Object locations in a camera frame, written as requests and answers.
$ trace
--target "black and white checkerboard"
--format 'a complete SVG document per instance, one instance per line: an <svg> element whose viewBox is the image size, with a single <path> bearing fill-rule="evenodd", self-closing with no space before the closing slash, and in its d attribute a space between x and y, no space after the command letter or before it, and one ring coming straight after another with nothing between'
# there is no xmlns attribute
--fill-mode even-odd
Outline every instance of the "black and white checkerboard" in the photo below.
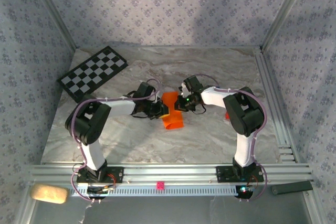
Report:
<svg viewBox="0 0 336 224"><path fill-rule="evenodd" d="M125 67L127 61L111 47L105 47L59 78L58 82L79 102L85 94L94 92Z"/></svg>

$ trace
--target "beige sponge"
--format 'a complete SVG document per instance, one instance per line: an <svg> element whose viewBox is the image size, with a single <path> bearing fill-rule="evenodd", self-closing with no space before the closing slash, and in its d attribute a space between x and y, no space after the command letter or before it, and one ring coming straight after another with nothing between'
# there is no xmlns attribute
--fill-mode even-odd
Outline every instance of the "beige sponge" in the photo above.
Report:
<svg viewBox="0 0 336 224"><path fill-rule="evenodd" d="M33 199L50 203L63 204L69 196L69 189L58 186L34 184L30 189Z"/></svg>

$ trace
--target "floral wallpaper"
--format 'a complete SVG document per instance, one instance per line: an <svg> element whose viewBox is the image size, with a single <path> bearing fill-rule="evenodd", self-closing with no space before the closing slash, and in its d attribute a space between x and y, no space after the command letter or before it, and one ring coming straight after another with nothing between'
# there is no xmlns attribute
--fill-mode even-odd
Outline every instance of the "floral wallpaper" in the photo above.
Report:
<svg viewBox="0 0 336 224"><path fill-rule="evenodd" d="M283 0L53 0L78 47L260 45Z"/></svg>
<svg viewBox="0 0 336 224"><path fill-rule="evenodd" d="M297 149L336 223L336 1L297 0L266 56Z"/></svg>
<svg viewBox="0 0 336 224"><path fill-rule="evenodd" d="M13 223L25 167L38 164L67 71L67 49L40 0L0 0L0 223Z"/></svg>

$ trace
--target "orange cup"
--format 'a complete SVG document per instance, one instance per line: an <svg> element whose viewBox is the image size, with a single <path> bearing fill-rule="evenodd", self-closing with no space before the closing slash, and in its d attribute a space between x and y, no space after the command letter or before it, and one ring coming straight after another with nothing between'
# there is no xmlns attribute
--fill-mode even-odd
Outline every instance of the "orange cup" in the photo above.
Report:
<svg viewBox="0 0 336 224"><path fill-rule="evenodd" d="M163 103L169 108L169 115L162 118L163 125L167 130L184 127L181 112L174 109L178 94L178 92L167 92L163 93L161 97Z"/></svg>

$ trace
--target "marble surface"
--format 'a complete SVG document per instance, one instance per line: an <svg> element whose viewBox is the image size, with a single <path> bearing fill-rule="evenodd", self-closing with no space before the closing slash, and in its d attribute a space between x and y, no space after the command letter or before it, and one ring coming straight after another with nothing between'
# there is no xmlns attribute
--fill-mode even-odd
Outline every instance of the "marble surface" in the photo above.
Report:
<svg viewBox="0 0 336 224"><path fill-rule="evenodd" d="M222 88L249 86L268 109L255 58L248 52L183 47L114 49L128 61L129 66L96 90L93 93L96 97L120 97L149 78L160 80L164 91L177 91L186 77L206 73L216 78ZM71 68L98 50L77 49ZM210 79L200 77L199 80L202 84L213 84ZM64 128L64 122L75 106L72 98L63 92L42 162L82 161L76 143ZM184 128L166 130L161 119L119 116L107 120L99 141L109 163L230 163L236 151L236 132L224 117L224 109L207 106L207 112L202 115L183 113ZM262 163L278 162L271 119L258 137L255 154Z"/></svg>

